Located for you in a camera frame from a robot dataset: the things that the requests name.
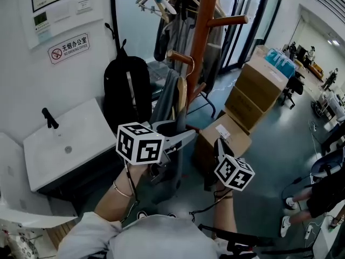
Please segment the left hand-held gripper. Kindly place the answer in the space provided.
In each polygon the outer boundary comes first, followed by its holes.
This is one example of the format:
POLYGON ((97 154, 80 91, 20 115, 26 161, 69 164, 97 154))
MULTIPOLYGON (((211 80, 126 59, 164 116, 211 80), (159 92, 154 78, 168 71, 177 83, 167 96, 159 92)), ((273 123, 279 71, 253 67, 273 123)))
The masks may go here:
POLYGON ((173 180, 173 163, 169 154, 179 151, 196 136, 191 129, 176 136, 172 121, 158 121, 150 124, 131 122, 118 126, 116 151, 125 163, 131 165, 152 165, 155 183, 173 180))

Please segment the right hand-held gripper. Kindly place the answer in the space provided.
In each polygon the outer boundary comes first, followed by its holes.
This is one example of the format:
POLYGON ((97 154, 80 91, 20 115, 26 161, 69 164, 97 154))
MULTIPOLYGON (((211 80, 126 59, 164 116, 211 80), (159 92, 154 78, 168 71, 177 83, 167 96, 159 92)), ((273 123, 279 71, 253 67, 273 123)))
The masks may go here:
POLYGON ((215 141, 214 157, 216 163, 204 180, 205 190, 209 190, 212 185, 220 181, 224 187, 241 192, 255 176, 255 172, 249 164, 233 157, 226 150, 223 138, 215 141))

